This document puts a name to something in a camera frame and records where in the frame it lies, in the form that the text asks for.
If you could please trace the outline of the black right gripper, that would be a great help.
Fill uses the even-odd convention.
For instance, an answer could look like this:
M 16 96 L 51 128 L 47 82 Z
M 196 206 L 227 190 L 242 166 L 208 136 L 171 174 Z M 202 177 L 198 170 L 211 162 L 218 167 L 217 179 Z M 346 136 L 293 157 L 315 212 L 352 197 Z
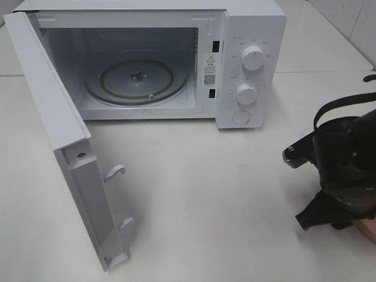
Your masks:
M 313 143 L 323 191 L 295 218 L 303 230 L 325 224 L 346 229 L 353 225 L 346 210 L 375 209 L 375 118 L 325 122 L 316 128 Z

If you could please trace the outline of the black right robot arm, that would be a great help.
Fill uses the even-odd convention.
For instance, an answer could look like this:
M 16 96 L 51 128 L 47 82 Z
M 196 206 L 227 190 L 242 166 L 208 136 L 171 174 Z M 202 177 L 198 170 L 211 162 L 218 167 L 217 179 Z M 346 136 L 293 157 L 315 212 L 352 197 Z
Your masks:
M 296 215 L 302 229 L 330 224 L 341 230 L 375 217 L 375 111 L 323 123 L 283 152 L 292 168 L 310 162 L 321 190 Z

